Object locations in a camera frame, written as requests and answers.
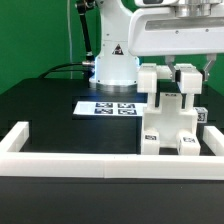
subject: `white border frame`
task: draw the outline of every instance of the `white border frame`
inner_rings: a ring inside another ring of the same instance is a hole
[[[28,137],[18,122],[2,140],[0,176],[224,180],[223,157],[19,152]]]

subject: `small black square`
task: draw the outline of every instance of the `small black square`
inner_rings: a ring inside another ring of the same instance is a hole
[[[156,136],[153,136],[153,135],[146,135],[145,136],[145,139],[156,141],[157,140],[157,137]]]
[[[134,103],[118,103],[118,108],[132,109],[132,108],[135,108],[135,104]]]
[[[130,109],[118,109],[118,114],[120,115],[137,115],[136,110],[130,110]]]
[[[95,109],[95,114],[113,114],[113,109]]]
[[[96,103],[96,107],[103,107],[103,108],[112,108],[113,107],[113,103],[101,103],[98,102]]]
[[[183,137],[183,139],[185,142],[195,143],[195,140],[193,138]]]
[[[205,121],[205,114],[204,113],[198,113],[198,121]]]

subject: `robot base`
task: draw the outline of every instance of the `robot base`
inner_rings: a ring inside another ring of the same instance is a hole
[[[117,85],[117,84],[105,84],[103,82],[97,82],[95,79],[89,80],[89,86],[93,89],[98,89],[107,92],[134,92],[137,90],[137,84],[132,85]]]

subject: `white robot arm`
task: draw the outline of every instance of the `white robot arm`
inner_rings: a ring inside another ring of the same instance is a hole
[[[95,60],[90,86],[106,91],[136,89],[138,58],[128,51],[132,12],[121,0],[96,0],[101,14],[101,51]]]

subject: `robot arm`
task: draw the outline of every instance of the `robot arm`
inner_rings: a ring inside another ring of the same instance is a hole
[[[128,30],[132,12],[121,0],[79,0],[76,4],[83,27],[83,14],[98,6],[101,15],[101,51],[95,58],[95,76],[90,87],[106,91],[126,92],[136,89],[138,58],[128,51]],[[84,38],[87,56],[91,54],[86,29]]]
[[[173,73],[175,55],[206,54],[204,80],[224,52],[224,4],[220,0],[176,1],[170,6],[154,7],[153,0],[136,0],[148,8],[137,10],[129,30],[129,50],[138,56],[165,56]]]

